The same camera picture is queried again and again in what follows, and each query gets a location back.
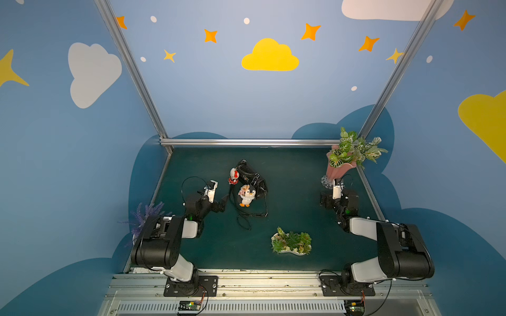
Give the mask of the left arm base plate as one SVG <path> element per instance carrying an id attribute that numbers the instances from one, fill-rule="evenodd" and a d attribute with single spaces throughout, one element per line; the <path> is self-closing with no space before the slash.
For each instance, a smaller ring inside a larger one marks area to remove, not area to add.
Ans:
<path id="1" fill-rule="evenodd" d="M 200 297 L 206 293 L 206 297 L 217 296 L 219 277 L 216 275 L 194 275 L 188 282 L 177 282 L 167 279 L 164 297 Z"/>

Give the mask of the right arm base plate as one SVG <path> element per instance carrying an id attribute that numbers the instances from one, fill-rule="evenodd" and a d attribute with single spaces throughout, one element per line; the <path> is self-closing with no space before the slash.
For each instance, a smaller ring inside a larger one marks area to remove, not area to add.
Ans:
<path id="1" fill-rule="evenodd" d="M 340 275 L 320 275 L 318 279 L 325 297 L 376 295 L 372 284 L 343 280 Z"/>

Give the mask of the white kitty plush charm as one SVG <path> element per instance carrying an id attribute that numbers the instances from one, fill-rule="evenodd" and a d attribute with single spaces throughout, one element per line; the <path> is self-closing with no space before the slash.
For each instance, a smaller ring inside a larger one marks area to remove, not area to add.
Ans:
<path id="1" fill-rule="evenodd" d="M 240 173 L 236 168 L 232 168 L 229 173 L 228 183 L 230 185 L 236 185 L 239 182 Z"/>

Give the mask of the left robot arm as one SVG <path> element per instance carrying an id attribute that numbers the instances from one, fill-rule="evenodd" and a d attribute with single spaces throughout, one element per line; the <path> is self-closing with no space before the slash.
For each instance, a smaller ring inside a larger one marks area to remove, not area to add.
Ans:
<path id="1" fill-rule="evenodd" d="M 151 215 L 147 218 L 131 252 L 133 265 L 167 278 L 165 297 L 206 298 L 217 295 L 217 276 L 202 276 L 181 254 L 182 240 L 202 235 L 204 219 L 210 212 L 225 211 L 229 196 L 219 200 L 212 193 L 196 192 L 184 202 L 183 215 Z"/>

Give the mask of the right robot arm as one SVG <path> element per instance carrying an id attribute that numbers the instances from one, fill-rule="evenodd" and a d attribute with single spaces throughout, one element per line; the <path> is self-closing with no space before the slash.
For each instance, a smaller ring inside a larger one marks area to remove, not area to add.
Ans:
<path id="1" fill-rule="evenodd" d="M 320 205 L 336 214 L 338 225 L 346 232 L 373 240 L 377 256 L 346 264 L 336 281 L 345 296 L 373 295 L 373 284 L 386 280 L 424 280 L 434 276 L 432 257 L 416 225 L 392 223 L 358 216 L 359 197 L 354 190 L 339 194 L 320 194 Z"/>

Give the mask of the penguin plush charm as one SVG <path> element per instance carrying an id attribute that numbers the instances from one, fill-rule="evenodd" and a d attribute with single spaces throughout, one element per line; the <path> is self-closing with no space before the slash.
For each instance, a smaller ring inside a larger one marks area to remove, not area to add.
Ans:
<path id="1" fill-rule="evenodd" d="M 238 196 L 241 199 L 239 205 L 242 208 L 249 208 L 250 204 L 256 197 L 256 190 L 250 184 L 245 184 L 241 187 Z"/>

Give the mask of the black leather handbag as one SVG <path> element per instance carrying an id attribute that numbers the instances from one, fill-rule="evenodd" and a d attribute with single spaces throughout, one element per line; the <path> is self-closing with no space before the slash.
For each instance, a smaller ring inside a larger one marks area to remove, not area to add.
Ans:
<path id="1" fill-rule="evenodd" d="M 239 172 L 239 182 L 243 185 L 248 184 L 256 191 L 256 199 L 262 199 L 267 196 L 268 188 L 265 178 L 256 172 L 246 160 L 238 162 L 235 167 Z"/>

